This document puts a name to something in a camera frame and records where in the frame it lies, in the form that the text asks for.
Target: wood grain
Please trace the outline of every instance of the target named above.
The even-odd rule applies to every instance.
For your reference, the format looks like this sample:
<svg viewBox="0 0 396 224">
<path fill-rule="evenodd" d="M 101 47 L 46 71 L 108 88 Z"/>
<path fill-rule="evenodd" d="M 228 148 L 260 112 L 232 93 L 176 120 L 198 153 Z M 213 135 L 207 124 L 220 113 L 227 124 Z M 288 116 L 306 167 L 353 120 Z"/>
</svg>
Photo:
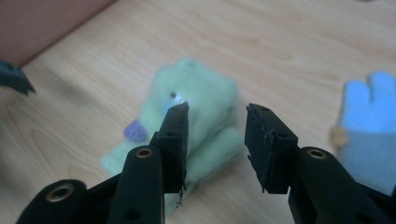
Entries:
<svg viewBox="0 0 396 224">
<path fill-rule="evenodd" d="M 241 132 L 248 103 L 272 108 L 300 146 L 333 152 L 343 85 L 396 74 L 396 3 L 119 1 L 23 67 L 37 94 L 3 89 L 0 223 L 45 186 L 105 180 L 100 158 L 137 118 L 155 72 L 184 56 L 234 78 Z M 286 195 L 261 194 L 246 157 L 199 186 L 167 223 L 292 223 Z"/>
</svg>

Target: green stuffed toy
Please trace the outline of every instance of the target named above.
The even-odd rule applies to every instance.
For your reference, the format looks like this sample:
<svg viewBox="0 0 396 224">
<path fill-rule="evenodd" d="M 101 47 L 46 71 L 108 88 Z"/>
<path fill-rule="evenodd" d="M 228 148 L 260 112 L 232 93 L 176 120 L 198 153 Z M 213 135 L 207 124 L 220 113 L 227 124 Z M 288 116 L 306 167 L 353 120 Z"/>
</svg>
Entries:
<svg viewBox="0 0 396 224">
<path fill-rule="evenodd" d="M 103 168 L 111 175 L 121 172 L 127 153 L 148 145 L 152 135 L 160 130 L 167 110 L 184 102 L 190 106 L 184 195 L 242 154 L 243 136 L 236 128 L 236 83 L 186 58 L 158 72 L 139 118 L 125 129 L 124 141 L 102 158 Z M 165 195 L 165 213 L 171 213 L 178 201 L 178 194 Z"/>
</svg>

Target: plush toy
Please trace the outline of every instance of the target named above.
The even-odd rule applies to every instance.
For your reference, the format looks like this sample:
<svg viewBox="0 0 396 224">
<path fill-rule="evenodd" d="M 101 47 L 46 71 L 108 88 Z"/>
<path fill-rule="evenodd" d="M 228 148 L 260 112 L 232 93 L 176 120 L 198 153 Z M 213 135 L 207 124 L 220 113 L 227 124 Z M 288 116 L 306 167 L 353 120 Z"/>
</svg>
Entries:
<svg viewBox="0 0 396 224">
<path fill-rule="evenodd" d="M 111 175 L 118 174 L 127 153 L 148 145 L 160 130 L 168 108 L 188 102 L 189 143 L 187 191 L 224 168 L 241 155 L 243 136 L 236 128 L 238 90 L 236 83 L 194 59 L 165 66 L 152 81 L 139 118 L 124 131 L 125 139 L 106 154 L 101 164 Z M 177 207 L 178 194 L 165 195 L 165 213 Z"/>
<path fill-rule="evenodd" d="M 345 87 L 335 131 L 339 161 L 359 183 L 388 196 L 396 186 L 396 78 L 386 72 Z"/>
</svg>

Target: purple patch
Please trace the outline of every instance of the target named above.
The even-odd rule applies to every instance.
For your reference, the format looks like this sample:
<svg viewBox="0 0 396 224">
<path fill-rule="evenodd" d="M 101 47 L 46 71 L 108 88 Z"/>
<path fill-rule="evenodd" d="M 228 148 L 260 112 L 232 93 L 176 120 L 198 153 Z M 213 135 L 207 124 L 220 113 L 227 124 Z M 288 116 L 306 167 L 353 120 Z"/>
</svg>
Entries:
<svg viewBox="0 0 396 224">
<path fill-rule="evenodd" d="M 136 119 L 126 127 L 124 136 L 133 142 L 143 142 L 147 139 L 148 134 L 143 125 Z"/>
</svg>

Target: stuffed animal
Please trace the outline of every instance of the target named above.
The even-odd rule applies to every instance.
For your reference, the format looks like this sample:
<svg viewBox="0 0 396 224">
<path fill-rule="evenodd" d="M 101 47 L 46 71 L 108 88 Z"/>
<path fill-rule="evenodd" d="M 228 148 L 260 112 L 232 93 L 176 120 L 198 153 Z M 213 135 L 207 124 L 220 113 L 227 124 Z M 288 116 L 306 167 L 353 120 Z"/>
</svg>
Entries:
<svg viewBox="0 0 396 224">
<path fill-rule="evenodd" d="M 184 195 L 242 154 L 243 136 L 236 128 L 236 83 L 186 58 L 158 72 L 139 117 L 125 129 L 124 141 L 102 158 L 103 168 L 111 175 L 118 174 L 127 153 L 148 145 L 152 135 L 160 130 L 167 110 L 184 102 L 190 106 Z M 177 207 L 178 200 L 178 194 L 165 195 L 166 214 Z"/>
<path fill-rule="evenodd" d="M 396 78 L 375 72 L 370 82 L 346 84 L 343 114 L 334 132 L 338 159 L 360 184 L 396 195 Z"/>
</svg>

